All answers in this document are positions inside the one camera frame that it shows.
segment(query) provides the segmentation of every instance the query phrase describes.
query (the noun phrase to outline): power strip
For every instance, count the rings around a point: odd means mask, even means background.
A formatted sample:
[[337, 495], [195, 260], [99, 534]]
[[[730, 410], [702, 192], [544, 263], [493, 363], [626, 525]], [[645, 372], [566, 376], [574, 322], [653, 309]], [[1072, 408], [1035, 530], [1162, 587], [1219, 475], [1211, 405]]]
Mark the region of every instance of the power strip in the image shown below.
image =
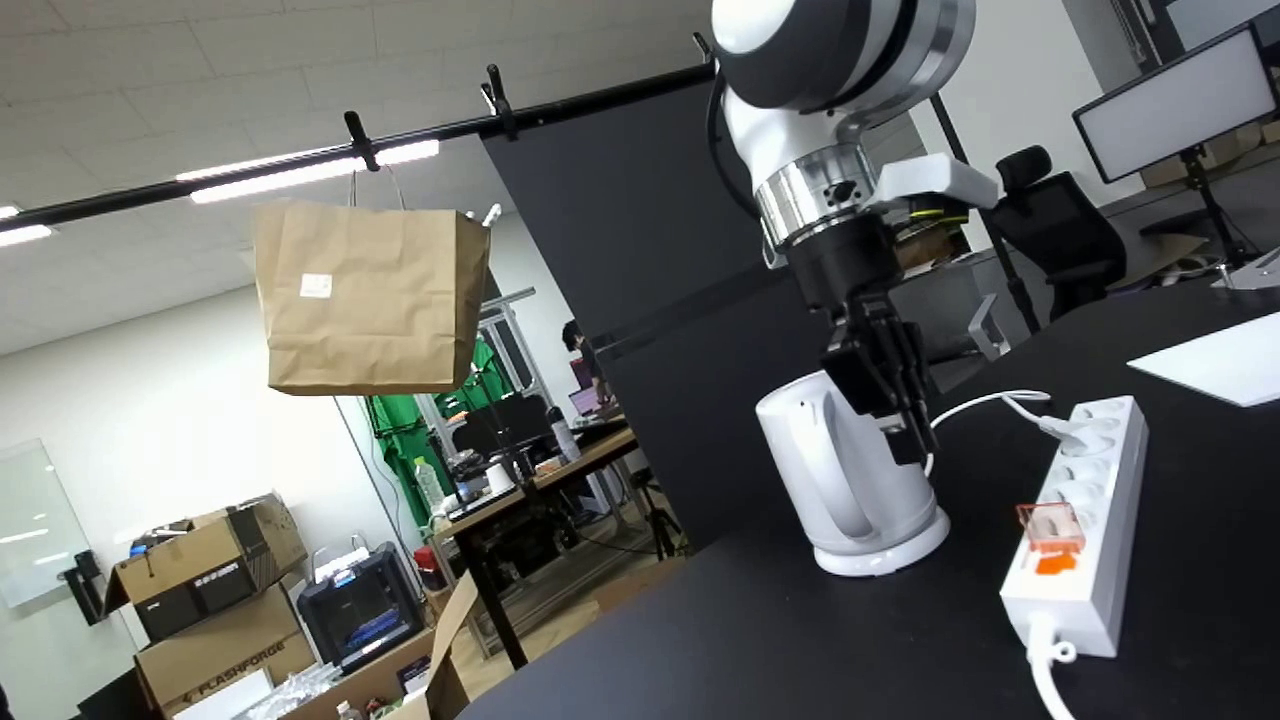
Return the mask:
[[1131, 397], [1075, 405], [1072, 434], [1056, 448], [1035, 506], [1069, 503], [1085, 525], [1072, 569], [1043, 577], [1043, 553], [1014, 545], [998, 601], [1014, 637], [1060, 643], [1056, 658], [1117, 654], [1146, 420]]

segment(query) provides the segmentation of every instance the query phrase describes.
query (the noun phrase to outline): black curtain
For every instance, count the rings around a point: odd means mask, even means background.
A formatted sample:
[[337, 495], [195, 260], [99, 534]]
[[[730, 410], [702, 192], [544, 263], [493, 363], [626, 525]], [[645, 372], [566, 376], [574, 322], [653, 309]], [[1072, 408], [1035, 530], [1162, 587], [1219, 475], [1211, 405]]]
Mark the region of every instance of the black curtain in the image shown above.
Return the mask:
[[790, 525], [750, 405], [825, 342], [790, 274], [765, 271], [702, 121], [689, 87], [482, 139], [697, 545]]

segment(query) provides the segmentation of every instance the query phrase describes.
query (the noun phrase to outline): brown paper bag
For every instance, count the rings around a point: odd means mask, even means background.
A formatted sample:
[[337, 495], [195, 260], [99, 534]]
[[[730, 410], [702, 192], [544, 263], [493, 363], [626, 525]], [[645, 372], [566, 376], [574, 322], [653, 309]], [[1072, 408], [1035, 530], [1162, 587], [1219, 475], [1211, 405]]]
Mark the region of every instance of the brown paper bag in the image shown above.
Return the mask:
[[252, 227], [269, 384], [445, 390], [466, 376], [488, 231], [459, 213], [276, 204]]

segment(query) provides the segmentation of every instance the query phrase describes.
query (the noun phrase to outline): white cable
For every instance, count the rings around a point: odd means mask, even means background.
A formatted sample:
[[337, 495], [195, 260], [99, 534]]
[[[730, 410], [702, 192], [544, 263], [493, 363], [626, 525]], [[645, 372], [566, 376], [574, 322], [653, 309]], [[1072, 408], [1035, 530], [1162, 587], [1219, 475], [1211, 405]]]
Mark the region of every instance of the white cable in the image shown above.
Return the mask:
[[957, 408], [948, 408], [948, 410], [940, 410], [940, 415], [933, 415], [933, 423], [929, 429], [940, 429], [940, 423], [948, 423], [951, 415], [958, 415], [958, 410], [970, 410], [970, 408], [981, 408], [981, 405], [1008, 405], [1008, 401], [1025, 401], [1025, 405], [1049, 405], [1050, 397], [1049, 390], [1041, 390], [1041, 386], [1008, 386], [1008, 390], [989, 390], [989, 397], [970, 397], [970, 401], [964, 401], [964, 405], [957, 405]]
[[1056, 641], [1056, 627], [1049, 618], [1035, 618], [1028, 637], [1028, 662], [1032, 662], [1032, 684], [1041, 690], [1043, 711], [1050, 720], [1075, 720], [1050, 678], [1050, 662], [1075, 662], [1075, 643]]
[[1072, 440], [1075, 430], [1072, 430], [1069, 420], [1060, 420], [1060, 415], [1035, 415], [1035, 410], [1025, 408], [1025, 405], [1049, 405], [1049, 401], [1050, 401], [1050, 397], [1041, 390], [1041, 386], [989, 390], [989, 397], [970, 397], [970, 401], [964, 401], [964, 405], [933, 415], [929, 429], [940, 429], [940, 423], [948, 423], [951, 415], [970, 410], [970, 408], [981, 408], [981, 405], [1008, 405], [1021, 420], [1035, 423], [1043, 434]]

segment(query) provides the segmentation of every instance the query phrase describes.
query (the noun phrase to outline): floor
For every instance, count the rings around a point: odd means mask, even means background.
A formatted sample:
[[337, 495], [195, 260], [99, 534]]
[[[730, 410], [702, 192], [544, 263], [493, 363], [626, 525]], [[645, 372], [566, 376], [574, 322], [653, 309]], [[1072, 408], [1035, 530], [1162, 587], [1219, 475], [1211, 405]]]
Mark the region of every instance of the floor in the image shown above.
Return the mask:
[[[600, 525], [563, 561], [552, 561], [523, 579], [523, 592], [506, 596], [505, 607], [518, 632], [526, 658], [537, 662], [600, 614], [633, 604], [660, 583], [680, 561], [655, 561], [649, 525], [637, 506], [618, 518]], [[473, 700], [512, 676], [505, 653], [497, 653], [474, 627], [453, 646], [455, 673]]]

